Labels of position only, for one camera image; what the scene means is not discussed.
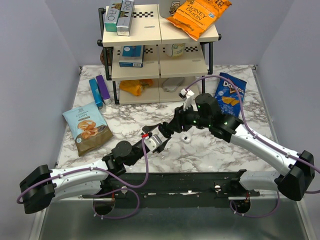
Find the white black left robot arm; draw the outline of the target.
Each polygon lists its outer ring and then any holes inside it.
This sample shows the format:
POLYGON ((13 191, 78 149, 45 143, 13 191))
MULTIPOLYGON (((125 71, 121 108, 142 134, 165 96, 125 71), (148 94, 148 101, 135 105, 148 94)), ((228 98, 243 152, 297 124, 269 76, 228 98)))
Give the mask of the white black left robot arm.
POLYGON ((105 181, 108 177, 118 180, 126 173, 126 166, 147 159, 149 152, 161 152, 173 133, 165 122, 144 126, 140 141, 131 144, 122 140, 111 153, 90 164, 68 169, 40 165, 20 182, 21 193, 16 202, 23 205, 26 214, 33 214, 47 208, 53 199, 75 195, 107 197, 111 191, 111 185, 105 181))

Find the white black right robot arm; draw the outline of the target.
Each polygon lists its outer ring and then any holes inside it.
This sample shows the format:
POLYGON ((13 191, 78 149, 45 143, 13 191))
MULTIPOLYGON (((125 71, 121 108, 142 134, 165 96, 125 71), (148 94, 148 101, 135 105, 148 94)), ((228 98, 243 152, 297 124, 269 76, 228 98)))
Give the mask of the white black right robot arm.
POLYGON ((168 137, 193 126, 208 129, 216 138, 248 150, 274 168, 242 172, 230 183, 230 191, 236 196, 252 190, 270 190, 279 191, 293 201, 303 198, 315 177, 314 157, 310 152, 298 153, 282 147, 246 127, 238 117, 223 114, 218 101, 209 93, 198 95, 195 105, 196 110, 186 104, 175 108, 173 119, 161 127, 161 133, 168 137))

